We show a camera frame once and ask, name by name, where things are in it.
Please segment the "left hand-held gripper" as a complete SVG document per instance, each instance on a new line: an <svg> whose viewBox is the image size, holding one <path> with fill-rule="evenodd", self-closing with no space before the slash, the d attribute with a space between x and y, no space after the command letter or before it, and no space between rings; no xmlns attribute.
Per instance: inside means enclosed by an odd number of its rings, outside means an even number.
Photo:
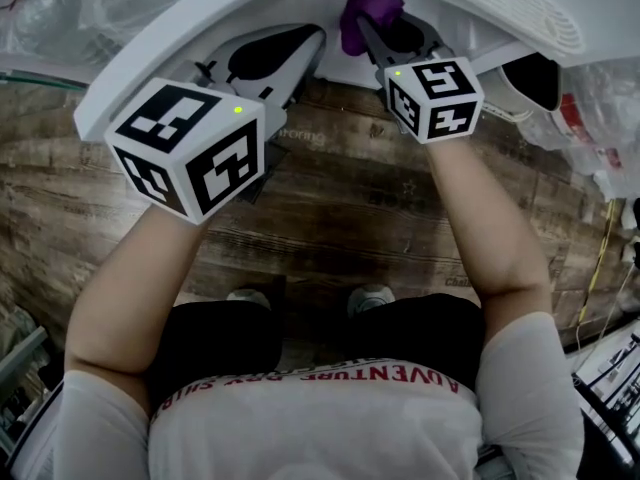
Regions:
<svg viewBox="0 0 640 480"><path fill-rule="evenodd" d="M154 77L111 122L105 141L139 195L201 224L264 174L265 143L284 126L283 109L299 101L325 43L315 24L237 36L207 58L207 70L238 95Z"/></svg>

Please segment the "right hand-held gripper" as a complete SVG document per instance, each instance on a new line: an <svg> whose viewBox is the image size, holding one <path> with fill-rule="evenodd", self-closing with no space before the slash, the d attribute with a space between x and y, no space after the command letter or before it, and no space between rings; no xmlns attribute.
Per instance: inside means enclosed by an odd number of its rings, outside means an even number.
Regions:
<svg viewBox="0 0 640 480"><path fill-rule="evenodd" d="M469 60L456 56L428 22L403 12L387 30L357 17L368 57L377 66L380 98L403 134L421 144L471 135L484 91Z"/></svg>

